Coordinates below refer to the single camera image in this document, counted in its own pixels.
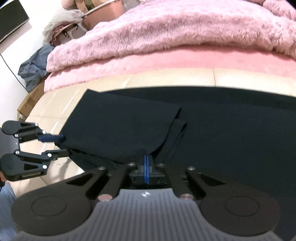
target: person's leg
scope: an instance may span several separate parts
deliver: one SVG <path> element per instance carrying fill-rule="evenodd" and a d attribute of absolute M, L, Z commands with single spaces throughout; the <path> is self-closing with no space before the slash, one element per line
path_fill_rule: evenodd
<path fill-rule="evenodd" d="M 18 233 L 10 212 L 15 199 L 11 186 L 6 182 L 0 192 L 0 241 L 11 241 Z"/>

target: television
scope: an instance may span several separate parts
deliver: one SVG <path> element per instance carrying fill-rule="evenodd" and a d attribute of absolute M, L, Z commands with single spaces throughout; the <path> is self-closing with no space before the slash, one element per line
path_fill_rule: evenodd
<path fill-rule="evenodd" d="M 19 0 L 0 0 L 0 44 L 29 21 Z"/>

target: pink fluffy blanket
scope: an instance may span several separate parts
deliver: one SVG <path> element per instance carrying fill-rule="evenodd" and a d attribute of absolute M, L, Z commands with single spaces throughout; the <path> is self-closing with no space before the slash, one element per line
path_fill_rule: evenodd
<path fill-rule="evenodd" d="M 296 59 L 296 22 L 241 0 L 146 0 L 79 39 L 57 46 L 47 71 L 182 45 L 276 50 Z"/>

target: person's hand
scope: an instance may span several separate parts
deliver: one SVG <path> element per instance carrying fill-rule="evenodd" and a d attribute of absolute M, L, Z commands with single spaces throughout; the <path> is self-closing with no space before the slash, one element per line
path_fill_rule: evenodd
<path fill-rule="evenodd" d="M 4 177 L 2 172 L 0 172 L 0 179 L 1 179 L 2 182 L 7 181 L 7 179 Z"/>

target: cardboard box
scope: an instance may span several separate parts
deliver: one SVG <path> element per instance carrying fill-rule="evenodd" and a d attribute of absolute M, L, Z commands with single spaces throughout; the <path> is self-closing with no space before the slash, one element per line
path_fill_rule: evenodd
<path fill-rule="evenodd" d="M 44 80 L 41 81 L 23 100 L 17 109 L 17 120 L 25 121 L 30 115 L 34 106 L 44 95 Z"/>

